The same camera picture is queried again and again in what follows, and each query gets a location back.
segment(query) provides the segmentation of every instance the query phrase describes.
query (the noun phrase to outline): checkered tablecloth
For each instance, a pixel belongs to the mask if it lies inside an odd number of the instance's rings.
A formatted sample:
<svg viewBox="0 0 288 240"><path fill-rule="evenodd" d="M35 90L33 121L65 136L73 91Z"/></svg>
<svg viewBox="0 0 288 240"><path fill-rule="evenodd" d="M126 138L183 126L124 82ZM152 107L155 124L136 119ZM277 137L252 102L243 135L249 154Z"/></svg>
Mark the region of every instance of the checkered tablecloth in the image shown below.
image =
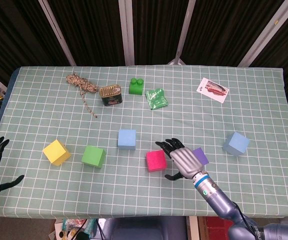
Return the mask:
<svg viewBox="0 0 288 240"><path fill-rule="evenodd" d="M66 82L76 72L99 86L119 84L123 103L103 106L98 93L83 106L80 91ZM196 92L205 77L229 88L223 104ZM163 88L168 106L150 110L145 95L130 95L131 78L144 89ZM136 130L136 150L117 148L119 129ZM234 131L250 139L244 155L222 145ZM277 68L216 66L22 67L0 123L10 139L0 164L0 183L24 174L16 187L0 192L0 216L75 218L86 216L200 215L215 213L188 179L177 173L148 173L146 152L155 141L179 138L202 147L206 170L248 216L288 216L288 103L283 71ZM55 139L71 152L61 166L42 150ZM81 162L85 146L107 152L102 168Z"/></svg>

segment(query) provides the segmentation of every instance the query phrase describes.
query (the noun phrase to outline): wire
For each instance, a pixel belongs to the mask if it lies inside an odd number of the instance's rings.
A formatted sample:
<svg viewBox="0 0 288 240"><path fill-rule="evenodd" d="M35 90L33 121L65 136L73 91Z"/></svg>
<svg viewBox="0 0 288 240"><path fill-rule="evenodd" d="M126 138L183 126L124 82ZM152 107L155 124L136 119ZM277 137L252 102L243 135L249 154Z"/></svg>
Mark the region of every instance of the wire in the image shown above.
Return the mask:
<svg viewBox="0 0 288 240"><path fill-rule="evenodd" d="M87 222L88 220L85 219L84 223L82 224L82 226L80 226L80 228L76 231L76 233L74 234L74 236L71 238L71 240L74 240L74 238L76 237L76 235L79 233L79 231L83 228L84 224Z"/></svg>
<svg viewBox="0 0 288 240"><path fill-rule="evenodd" d="M104 238L103 238L104 232L103 232L103 230L102 230L102 228L101 228L101 226L99 224L99 219L98 218L96 219L96 224L97 224L97 227L98 227L98 230L99 230L100 238L102 240L104 240Z"/></svg>
<svg viewBox="0 0 288 240"><path fill-rule="evenodd" d="M247 227L248 230L250 231L250 233L253 234L254 237L256 237L255 232L254 232L253 229L250 227L249 223L246 221L246 219L245 219L245 217L244 217L244 214L242 213L239 205L238 205L236 202L234 202L234 201L232 201L232 203L235 204L235 206L237 207L237 209L238 209L238 211L239 211L239 214L240 214L240 216L242 217L242 219L243 219L246 227Z"/></svg>

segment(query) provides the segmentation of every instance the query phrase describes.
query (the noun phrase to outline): light blue cube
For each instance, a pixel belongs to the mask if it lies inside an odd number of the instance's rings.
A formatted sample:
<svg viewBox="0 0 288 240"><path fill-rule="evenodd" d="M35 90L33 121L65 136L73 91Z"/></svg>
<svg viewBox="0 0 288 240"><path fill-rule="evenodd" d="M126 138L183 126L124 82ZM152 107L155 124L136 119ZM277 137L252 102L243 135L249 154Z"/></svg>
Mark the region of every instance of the light blue cube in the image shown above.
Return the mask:
<svg viewBox="0 0 288 240"><path fill-rule="evenodd" d="M233 156L239 156L245 153L249 143L250 140L247 137L238 132L234 132L226 139L223 149Z"/></svg>
<svg viewBox="0 0 288 240"><path fill-rule="evenodd" d="M118 132L118 143L119 149L136 149L136 130L132 129L120 129Z"/></svg>

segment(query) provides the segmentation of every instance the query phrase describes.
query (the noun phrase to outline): pink cube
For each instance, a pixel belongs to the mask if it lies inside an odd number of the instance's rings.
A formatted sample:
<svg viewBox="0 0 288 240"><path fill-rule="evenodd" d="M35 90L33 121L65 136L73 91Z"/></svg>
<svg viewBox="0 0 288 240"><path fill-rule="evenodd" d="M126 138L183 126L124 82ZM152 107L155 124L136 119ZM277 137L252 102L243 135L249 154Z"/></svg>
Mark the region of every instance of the pink cube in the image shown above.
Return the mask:
<svg viewBox="0 0 288 240"><path fill-rule="evenodd" d="M146 161L149 172L162 171L167 167L163 150L149 151L146 153Z"/></svg>

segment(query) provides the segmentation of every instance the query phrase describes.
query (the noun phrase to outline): rope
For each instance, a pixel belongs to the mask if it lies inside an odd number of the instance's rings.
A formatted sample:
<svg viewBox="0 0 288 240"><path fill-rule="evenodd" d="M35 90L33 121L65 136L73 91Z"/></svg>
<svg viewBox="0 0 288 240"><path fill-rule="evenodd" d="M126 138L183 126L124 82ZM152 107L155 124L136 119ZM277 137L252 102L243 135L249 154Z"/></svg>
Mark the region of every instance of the rope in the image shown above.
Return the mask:
<svg viewBox="0 0 288 240"><path fill-rule="evenodd" d="M88 81L85 78L82 78L80 76L78 76L76 73L67 75L66 80L69 84L73 84L76 87L79 87L80 89L80 96L83 99L84 102L84 106L86 107L86 109L88 110L88 112L90 114L92 114L95 118L97 118L98 116L96 116L94 114L94 112L91 110L91 108L89 107L89 105L86 103L85 101L85 94L87 92L90 93L96 93L99 89L99 87L93 83L91 83L90 81Z"/></svg>

